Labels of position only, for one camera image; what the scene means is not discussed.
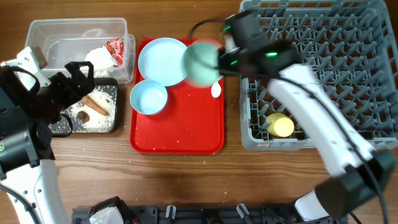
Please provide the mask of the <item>brown carrot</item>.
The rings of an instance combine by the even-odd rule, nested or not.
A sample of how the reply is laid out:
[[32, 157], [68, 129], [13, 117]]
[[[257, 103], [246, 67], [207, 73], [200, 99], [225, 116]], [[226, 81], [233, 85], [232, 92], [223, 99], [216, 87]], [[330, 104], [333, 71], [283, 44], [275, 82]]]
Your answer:
[[89, 96], [84, 96], [80, 102], [88, 107], [90, 107], [91, 109], [95, 110], [97, 113], [102, 114], [103, 116], [109, 116], [109, 113], [103, 109], [102, 107], [100, 107], [100, 105], [98, 105], [92, 98], [90, 98]]

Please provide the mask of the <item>brown food lump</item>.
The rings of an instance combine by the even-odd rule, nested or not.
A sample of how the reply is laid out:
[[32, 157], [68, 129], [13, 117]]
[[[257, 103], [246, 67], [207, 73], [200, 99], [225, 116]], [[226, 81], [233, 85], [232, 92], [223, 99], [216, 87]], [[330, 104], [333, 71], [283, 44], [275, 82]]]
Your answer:
[[84, 111], [79, 111], [76, 115], [77, 120], [80, 121], [80, 123], [85, 124], [90, 120], [90, 116], [88, 113]]

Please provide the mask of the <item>mint green bowl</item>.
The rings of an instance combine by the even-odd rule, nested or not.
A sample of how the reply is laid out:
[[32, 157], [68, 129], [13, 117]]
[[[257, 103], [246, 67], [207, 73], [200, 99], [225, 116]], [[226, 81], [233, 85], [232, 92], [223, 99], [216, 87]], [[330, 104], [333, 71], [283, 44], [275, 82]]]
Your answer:
[[221, 45], [214, 40], [194, 41], [184, 51], [182, 63], [186, 82], [197, 88], [207, 88], [222, 79], [218, 66], [218, 49]]

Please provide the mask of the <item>yellow plastic cup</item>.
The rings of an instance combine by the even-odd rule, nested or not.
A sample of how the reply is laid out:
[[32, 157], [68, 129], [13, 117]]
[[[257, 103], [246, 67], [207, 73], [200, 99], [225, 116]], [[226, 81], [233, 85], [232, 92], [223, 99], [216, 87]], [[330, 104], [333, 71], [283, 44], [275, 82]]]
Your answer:
[[294, 131], [295, 125], [293, 121], [283, 113], [272, 113], [267, 117], [266, 121], [269, 123], [266, 130], [273, 136], [285, 138]]

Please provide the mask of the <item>light blue rice bowl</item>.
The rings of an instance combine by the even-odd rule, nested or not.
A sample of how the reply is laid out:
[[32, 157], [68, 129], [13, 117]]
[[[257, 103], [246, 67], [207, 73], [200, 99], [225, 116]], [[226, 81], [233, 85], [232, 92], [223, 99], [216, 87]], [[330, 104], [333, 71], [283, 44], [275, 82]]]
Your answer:
[[157, 81], [143, 80], [134, 85], [130, 93], [130, 104], [140, 114], [160, 113], [168, 100], [167, 89]]

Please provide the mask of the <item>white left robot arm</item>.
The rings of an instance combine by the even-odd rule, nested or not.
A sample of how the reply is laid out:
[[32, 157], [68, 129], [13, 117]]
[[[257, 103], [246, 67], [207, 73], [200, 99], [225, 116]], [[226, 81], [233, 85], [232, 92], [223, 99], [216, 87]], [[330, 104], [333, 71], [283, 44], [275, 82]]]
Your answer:
[[50, 124], [62, 111], [95, 87], [91, 62], [65, 65], [49, 86], [35, 82], [27, 89], [17, 66], [1, 67], [1, 190], [7, 193], [20, 223], [69, 223], [57, 179], [51, 148]]

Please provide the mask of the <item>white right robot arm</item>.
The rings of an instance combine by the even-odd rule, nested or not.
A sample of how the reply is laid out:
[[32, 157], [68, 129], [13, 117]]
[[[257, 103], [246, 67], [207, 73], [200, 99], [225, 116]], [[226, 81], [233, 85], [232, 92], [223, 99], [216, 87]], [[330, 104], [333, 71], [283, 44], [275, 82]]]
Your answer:
[[391, 151], [376, 149], [352, 127], [298, 50], [286, 40], [268, 38], [255, 13], [246, 10], [230, 16], [223, 31], [235, 48], [219, 53], [220, 73], [267, 80], [269, 93], [302, 126], [330, 174], [295, 201], [301, 219], [340, 219], [373, 197], [386, 214], [383, 191], [396, 166]]

